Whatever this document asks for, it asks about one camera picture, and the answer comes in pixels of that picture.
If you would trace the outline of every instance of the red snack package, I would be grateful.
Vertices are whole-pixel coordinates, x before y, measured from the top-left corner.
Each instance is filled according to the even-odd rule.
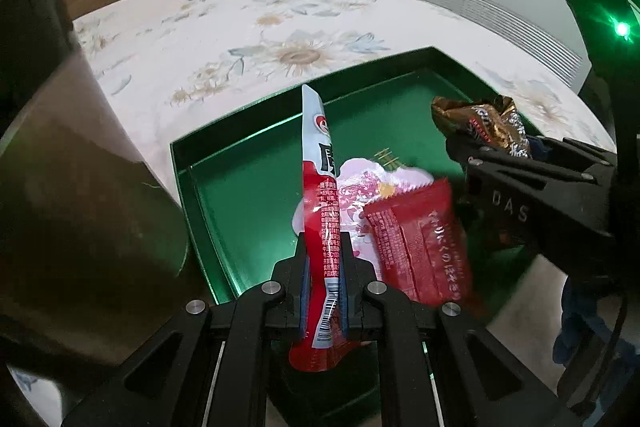
[[[334,151],[322,100],[308,86],[302,86],[302,185],[311,294],[305,338],[291,347],[289,362],[300,371],[324,371],[358,344],[345,340],[338,327],[340,207]]]
[[[384,280],[432,307],[471,295],[462,226],[446,179],[364,207],[383,264]]]

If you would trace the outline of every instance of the gold snack wrapper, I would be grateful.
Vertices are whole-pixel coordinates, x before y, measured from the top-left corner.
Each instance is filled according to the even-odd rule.
[[[431,116],[444,136],[462,132],[511,156],[531,158],[522,119],[508,96],[499,96],[494,103],[458,102],[436,96],[431,102]]]

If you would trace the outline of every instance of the metal screw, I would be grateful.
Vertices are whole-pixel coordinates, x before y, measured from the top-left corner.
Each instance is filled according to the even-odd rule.
[[[386,292],[386,284],[381,281],[371,281],[367,284],[367,290],[373,293],[373,295],[382,295]]]
[[[457,317],[461,311],[460,305],[455,302],[445,302],[442,305],[442,313],[449,315],[449,317]]]
[[[280,286],[280,283],[277,281],[267,281],[262,283],[261,288],[267,295],[273,295],[274,293],[278,293],[282,289],[282,286]]]
[[[201,301],[200,299],[193,299],[193,301],[187,303],[185,309],[187,310],[187,313],[197,315],[198,313],[202,313],[206,307],[207,305],[204,301]]]

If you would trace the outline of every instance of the bed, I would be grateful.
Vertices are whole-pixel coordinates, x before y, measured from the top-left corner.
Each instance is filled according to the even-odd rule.
[[[67,0],[95,78],[178,201],[169,144],[274,92],[385,55],[436,46],[548,136],[613,150],[588,108],[526,52],[419,0]]]

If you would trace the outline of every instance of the green led light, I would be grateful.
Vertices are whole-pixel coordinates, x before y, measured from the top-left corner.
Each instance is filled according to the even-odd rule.
[[[616,33],[626,39],[631,33],[631,26],[629,26],[626,22],[616,23]]]

